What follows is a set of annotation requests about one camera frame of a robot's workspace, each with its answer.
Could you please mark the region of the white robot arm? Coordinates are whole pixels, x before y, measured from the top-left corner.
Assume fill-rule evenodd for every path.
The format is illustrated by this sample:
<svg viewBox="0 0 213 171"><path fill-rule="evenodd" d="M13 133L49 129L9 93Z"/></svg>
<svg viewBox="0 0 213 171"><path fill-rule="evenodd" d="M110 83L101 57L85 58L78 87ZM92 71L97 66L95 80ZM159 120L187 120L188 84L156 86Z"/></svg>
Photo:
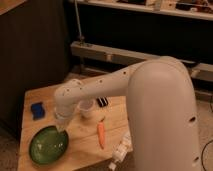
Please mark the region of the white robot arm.
<svg viewBox="0 0 213 171"><path fill-rule="evenodd" d="M195 91L183 63L165 56L63 84L54 93L57 128L79 101L113 96L126 98L136 171L201 171Z"/></svg>

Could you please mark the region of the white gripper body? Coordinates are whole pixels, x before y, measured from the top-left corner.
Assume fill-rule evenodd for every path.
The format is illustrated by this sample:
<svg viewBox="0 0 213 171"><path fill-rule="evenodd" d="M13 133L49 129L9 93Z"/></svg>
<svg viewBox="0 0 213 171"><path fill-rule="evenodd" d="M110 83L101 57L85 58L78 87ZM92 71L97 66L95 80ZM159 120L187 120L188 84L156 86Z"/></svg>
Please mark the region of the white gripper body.
<svg viewBox="0 0 213 171"><path fill-rule="evenodd" d="M56 128L59 132L64 131L67 126L69 125L72 117L71 116L64 116L59 113L55 114L55 124Z"/></svg>

